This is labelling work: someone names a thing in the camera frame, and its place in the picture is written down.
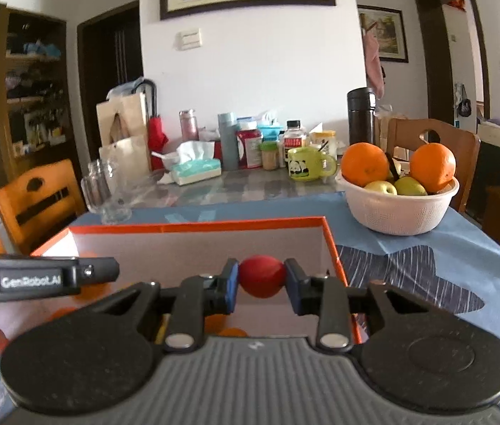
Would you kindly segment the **white fruit bowl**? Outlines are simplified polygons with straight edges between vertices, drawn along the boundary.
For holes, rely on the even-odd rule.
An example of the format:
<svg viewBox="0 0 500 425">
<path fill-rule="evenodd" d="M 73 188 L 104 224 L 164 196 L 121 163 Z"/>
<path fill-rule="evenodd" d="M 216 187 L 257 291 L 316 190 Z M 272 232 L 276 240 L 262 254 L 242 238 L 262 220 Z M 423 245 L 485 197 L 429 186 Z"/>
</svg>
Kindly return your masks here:
<svg viewBox="0 0 500 425">
<path fill-rule="evenodd" d="M 335 184 L 343 190 L 353 217 L 363 226 L 393 236 L 430 232 L 443 220 L 459 182 L 453 178 L 438 194 L 428 196 L 386 195 L 365 190 L 345 180 L 341 173 Z"/>
</svg>

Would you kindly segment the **green apple left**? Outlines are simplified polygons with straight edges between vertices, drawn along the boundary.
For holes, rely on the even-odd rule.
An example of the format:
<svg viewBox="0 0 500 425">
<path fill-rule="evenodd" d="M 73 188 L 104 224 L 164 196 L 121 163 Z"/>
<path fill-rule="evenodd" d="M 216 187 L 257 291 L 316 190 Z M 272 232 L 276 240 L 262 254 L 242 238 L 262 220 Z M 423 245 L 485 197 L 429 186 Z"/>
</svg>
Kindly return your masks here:
<svg viewBox="0 0 500 425">
<path fill-rule="evenodd" d="M 380 193 L 380 194 L 385 194 L 385 195 L 391 195 L 391 196 L 397 196 L 398 192 L 396 187 L 389 181 L 387 180 L 376 180 L 368 183 L 364 187 L 365 190 L 375 192 L 375 193 Z"/>
</svg>

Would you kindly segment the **green panda mug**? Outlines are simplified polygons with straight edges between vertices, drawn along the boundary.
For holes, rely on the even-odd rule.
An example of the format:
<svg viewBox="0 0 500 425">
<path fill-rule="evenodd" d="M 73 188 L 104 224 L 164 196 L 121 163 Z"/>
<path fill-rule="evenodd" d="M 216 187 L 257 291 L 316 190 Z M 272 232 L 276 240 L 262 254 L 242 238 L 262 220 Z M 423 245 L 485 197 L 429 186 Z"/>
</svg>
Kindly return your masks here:
<svg viewBox="0 0 500 425">
<path fill-rule="evenodd" d="M 315 147 L 293 148 L 288 151 L 288 176 L 296 181 L 314 181 L 332 177 L 336 160 Z"/>
</svg>

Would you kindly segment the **orange in bowl right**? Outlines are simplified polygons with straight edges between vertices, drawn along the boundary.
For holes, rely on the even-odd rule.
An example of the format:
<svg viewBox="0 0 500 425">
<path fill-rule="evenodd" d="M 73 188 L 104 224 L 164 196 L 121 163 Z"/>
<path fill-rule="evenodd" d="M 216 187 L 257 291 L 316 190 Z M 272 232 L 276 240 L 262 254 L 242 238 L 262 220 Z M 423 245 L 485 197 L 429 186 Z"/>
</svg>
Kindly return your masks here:
<svg viewBox="0 0 500 425">
<path fill-rule="evenodd" d="M 444 189 L 454 178 L 455 155 L 440 143 L 428 143 L 418 148 L 409 161 L 410 175 L 423 185 L 428 193 Z"/>
</svg>

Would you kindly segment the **wall switch panel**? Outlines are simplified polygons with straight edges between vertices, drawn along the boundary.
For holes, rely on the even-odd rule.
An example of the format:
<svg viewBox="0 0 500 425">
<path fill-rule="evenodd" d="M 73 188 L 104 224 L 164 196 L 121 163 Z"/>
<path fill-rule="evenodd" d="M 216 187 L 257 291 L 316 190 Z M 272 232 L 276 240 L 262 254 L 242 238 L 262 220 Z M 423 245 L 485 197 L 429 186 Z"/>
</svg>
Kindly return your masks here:
<svg viewBox="0 0 500 425">
<path fill-rule="evenodd" d="M 202 42 L 202 32 L 200 29 L 193 29 L 180 32 L 177 35 L 178 49 L 181 51 L 200 48 Z"/>
</svg>

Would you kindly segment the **red small fruit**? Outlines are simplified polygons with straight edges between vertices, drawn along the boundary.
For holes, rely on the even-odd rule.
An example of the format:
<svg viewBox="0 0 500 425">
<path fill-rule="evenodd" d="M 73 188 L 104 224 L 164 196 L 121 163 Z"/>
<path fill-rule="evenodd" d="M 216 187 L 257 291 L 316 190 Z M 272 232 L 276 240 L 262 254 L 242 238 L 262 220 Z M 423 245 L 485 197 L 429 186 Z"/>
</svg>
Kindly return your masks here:
<svg viewBox="0 0 500 425">
<path fill-rule="evenodd" d="M 255 255 L 239 264 L 238 283 L 255 298 L 271 298 L 285 286 L 285 265 L 267 255 Z"/>
</svg>

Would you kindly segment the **wooden chair behind bowl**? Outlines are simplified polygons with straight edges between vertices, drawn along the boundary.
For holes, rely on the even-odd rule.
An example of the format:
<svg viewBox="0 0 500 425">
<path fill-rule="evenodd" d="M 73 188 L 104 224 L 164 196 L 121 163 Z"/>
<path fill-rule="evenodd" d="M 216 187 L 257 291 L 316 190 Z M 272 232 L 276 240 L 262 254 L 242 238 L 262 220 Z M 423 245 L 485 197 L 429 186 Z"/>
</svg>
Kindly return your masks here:
<svg viewBox="0 0 500 425">
<path fill-rule="evenodd" d="M 460 213 L 464 212 L 478 162 L 478 136 L 435 119 L 393 118 L 389 121 L 386 143 L 389 154 L 396 149 L 406 149 L 412 157 L 418 148 L 428 143 L 440 143 L 455 155 L 454 179 L 459 182 L 459 190 L 452 198 L 451 206 Z"/>
</svg>

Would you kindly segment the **orange in bowl left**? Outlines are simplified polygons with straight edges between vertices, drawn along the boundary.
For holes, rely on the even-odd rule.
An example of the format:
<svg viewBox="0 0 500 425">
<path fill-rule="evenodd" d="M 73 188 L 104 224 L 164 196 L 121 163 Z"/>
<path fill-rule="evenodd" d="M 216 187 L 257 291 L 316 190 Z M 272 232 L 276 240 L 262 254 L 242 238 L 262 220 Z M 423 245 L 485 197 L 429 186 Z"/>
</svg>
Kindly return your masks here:
<svg viewBox="0 0 500 425">
<path fill-rule="evenodd" d="M 376 145 L 359 142 L 347 148 L 341 160 L 341 174 L 348 182 L 365 187 L 388 179 L 389 163 L 385 152 Z"/>
</svg>

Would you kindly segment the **beige paper bag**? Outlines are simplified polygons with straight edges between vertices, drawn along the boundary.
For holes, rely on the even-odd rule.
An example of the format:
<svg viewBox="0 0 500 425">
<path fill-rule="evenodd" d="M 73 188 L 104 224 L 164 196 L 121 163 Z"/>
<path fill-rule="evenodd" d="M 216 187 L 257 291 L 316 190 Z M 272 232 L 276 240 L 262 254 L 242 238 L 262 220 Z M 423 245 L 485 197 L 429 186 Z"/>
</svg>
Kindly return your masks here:
<svg viewBox="0 0 500 425">
<path fill-rule="evenodd" d="M 96 106 L 100 158 L 117 164 L 129 180 L 151 173 L 145 94 L 119 96 Z"/>
</svg>

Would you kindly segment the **glass jar mug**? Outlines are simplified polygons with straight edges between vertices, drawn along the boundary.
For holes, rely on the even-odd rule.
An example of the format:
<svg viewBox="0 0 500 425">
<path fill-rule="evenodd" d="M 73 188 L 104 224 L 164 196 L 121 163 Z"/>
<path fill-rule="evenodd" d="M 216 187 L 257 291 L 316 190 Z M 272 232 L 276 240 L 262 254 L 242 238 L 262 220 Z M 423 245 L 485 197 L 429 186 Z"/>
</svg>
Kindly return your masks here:
<svg viewBox="0 0 500 425">
<path fill-rule="evenodd" d="M 88 166 L 89 173 L 81 179 L 81 189 L 88 210 L 100 217 L 102 225 L 113 226 L 131 218 L 132 211 L 125 200 L 123 181 L 118 165 L 97 159 Z"/>
</svg>

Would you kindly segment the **tissue box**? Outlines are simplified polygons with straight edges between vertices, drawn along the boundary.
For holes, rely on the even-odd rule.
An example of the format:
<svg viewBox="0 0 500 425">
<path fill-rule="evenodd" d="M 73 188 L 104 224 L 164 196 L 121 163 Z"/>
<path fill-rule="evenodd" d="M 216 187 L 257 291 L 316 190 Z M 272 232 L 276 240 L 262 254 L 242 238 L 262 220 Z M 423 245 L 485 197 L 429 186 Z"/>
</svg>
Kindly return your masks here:
<svg viewBox="0 0 500 425">
<path fill-rule="evenodd" d="M 215 158 L 215 143 L 183 142 L 177 148 L 179 162 L 170 170 L 172 180 L 180 186 L 213 179 L 222 174 L 219 159 Z"/>
</svg>

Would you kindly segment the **blue tablecloth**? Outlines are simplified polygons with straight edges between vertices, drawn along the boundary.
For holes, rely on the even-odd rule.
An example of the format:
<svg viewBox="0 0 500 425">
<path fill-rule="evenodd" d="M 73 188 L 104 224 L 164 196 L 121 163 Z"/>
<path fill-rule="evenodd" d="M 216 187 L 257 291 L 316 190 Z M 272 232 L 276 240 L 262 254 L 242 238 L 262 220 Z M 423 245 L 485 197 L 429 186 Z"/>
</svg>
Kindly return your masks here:
<svg viewBox="0 0 500 425">
<path fill-rule="evenodd" d="M 433 250 L 436 273 L 478 295 L 485 303 L 467 315 L 468 321 L 500 337 L 500 246 L 455 210 L 448 210 L 440 225 L 415 237 L 394 237 L 360 225 L 339 193 L 263 202 L 139 208 L 132 223 L 186 223 L 255 220 L 289 217 L 328 220 L 340 246 L 389 255 L 414 246 Z"/>
</svg>

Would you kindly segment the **red lid jar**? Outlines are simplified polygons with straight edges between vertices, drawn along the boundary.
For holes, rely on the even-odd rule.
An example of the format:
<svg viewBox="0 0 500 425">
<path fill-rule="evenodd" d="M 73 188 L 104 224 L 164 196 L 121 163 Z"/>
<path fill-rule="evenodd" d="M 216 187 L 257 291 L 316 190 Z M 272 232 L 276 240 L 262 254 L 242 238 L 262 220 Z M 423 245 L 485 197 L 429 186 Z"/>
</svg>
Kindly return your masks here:
<svg viewBox="0 0 500 425">
<path fill-rule="evenodd" d="M 262 166 L 262 133 L 258 123 L 249 118 L 237 120 L 237 142 L 239 166 L 245 169 L 256 169 Z"/>
</svg>

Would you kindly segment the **orange in bowl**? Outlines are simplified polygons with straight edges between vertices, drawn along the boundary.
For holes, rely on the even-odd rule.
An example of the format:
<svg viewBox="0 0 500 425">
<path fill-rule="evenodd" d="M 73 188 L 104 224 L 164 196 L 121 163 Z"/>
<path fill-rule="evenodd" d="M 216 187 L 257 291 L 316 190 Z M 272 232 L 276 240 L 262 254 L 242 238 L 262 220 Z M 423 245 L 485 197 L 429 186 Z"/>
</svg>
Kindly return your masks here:
<svg viewBox="0 0 500 425">
<path fill-rule="evenodd" d="M 376 145 L 359 142 L 347 148 L 341 160 L 341 174 L 348 182 L 365 187 L 388 179 L 389 163 L 385 152 Z"/>
<path fill-rule="evenodd" d="M 444 189 L 454 178 L 455 155 L 440 143 L 428 143 L 418 148 L 409 161 L 410 175 L 423 185 L 428 193 Z"/>
</svg>

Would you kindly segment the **pink bottle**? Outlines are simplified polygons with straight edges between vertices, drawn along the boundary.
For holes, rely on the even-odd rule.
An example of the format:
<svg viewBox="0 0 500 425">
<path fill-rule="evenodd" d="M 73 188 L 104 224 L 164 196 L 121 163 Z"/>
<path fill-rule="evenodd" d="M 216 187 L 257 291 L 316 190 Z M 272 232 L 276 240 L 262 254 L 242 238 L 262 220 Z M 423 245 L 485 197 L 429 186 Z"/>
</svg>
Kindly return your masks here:
<svg viewBox="0 0 500 425">
<path fill-rule="evenodd" d="M 181 110 L 179 112 L 179 120 L 182 140 L 184 142 L 198 141 L 199 131 L 195 111 L 193 109 L 185 109 L 184 111 Z"/>
</svg>

